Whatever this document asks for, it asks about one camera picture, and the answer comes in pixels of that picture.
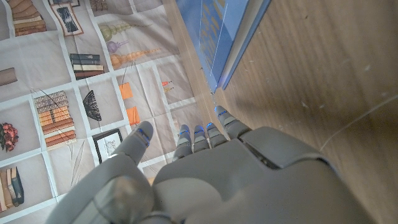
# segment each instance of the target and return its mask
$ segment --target wooden table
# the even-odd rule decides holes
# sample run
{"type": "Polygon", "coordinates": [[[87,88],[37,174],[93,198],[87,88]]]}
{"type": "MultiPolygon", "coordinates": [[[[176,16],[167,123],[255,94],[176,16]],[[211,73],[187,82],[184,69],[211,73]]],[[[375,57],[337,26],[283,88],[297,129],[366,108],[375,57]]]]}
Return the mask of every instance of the wooden table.
{"type": "Polygon", "coordinates": [[[225,91],[211,95],[164,0],[205,123],[215,104],[320,150],[379,223],[398,220],[397,1],[272,1],[225,91]]]}

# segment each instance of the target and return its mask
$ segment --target robotic hand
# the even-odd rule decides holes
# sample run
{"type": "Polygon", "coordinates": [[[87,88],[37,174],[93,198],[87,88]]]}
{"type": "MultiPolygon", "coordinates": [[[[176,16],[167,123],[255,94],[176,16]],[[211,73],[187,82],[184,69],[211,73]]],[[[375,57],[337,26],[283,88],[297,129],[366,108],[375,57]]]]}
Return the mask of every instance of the robotic hand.
{"type": "Polygon", "coordinates": [[[152,186],[137,168],[153,134],[142,122],[55,207],[47,223],[374,223],[318,151],[276,129],[251,130],[217,106],[180,128],[173,163],[152,186]]]}

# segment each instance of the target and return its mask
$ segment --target framed picture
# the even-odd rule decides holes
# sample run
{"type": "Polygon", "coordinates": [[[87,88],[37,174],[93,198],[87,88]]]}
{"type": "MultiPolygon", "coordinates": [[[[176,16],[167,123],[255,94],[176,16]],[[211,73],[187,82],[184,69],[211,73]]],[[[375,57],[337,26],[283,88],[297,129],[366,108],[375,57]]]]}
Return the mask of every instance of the framed picture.
{"type": "Polygon", "coordinates": [[[65,37],[83,33],[70,3],[54,4],[51,9],[60,22],[65,37]]]}
{"type": "Polygon", "coordinates": [[[72,7],[80,6],[80,0],[49,0],[50,5],[70,3],[72,7]]]}
{"type": "Polygon", "coordinates": [[[119,129],[112,130],[98,137],[93,138],[95,149],[97,150],[97,155],[99,163],[105,161],[120,145],[122,142],[122,135],[119,129]]]}

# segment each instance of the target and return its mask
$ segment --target flower bouquet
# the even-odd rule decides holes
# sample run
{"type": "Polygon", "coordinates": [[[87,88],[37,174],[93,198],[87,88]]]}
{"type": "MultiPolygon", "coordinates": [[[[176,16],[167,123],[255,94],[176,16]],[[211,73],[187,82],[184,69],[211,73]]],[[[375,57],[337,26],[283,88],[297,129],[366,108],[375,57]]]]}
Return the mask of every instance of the flower bouquet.
{"type": "Polygon", "coordinates": [[[0,144],[1,149],[6,148],[7,151],[12,151],[15,147],[15,143],[18,142],[18,130],[12,127],[12,124],[3,123],[0,124],[0,144]]]}

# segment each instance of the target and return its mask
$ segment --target orange sticky note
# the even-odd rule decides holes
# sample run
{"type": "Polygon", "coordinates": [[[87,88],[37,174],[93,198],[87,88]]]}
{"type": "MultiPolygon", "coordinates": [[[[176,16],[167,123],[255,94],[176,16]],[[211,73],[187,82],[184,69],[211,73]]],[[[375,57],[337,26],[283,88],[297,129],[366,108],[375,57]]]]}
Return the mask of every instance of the orange sticky note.
{"type": "Polygon", "coordinates": [[[127,112],[127,117],[129,118],[130,125],[140,123],[138,110],[137,110],[136,106],[133,108],[127,109],[126,112],[127,112]]]}
{"type": "Polygon", "coordinates": [[[127,99],[127,98],[132,97],[132,91],[131,91],[131,88],[130,88],[130,83],[125,83],[125,84],[119,85],[119,89],[120,89],[120,92],[122,93],[122,98],[123,99],[127,99]]]}

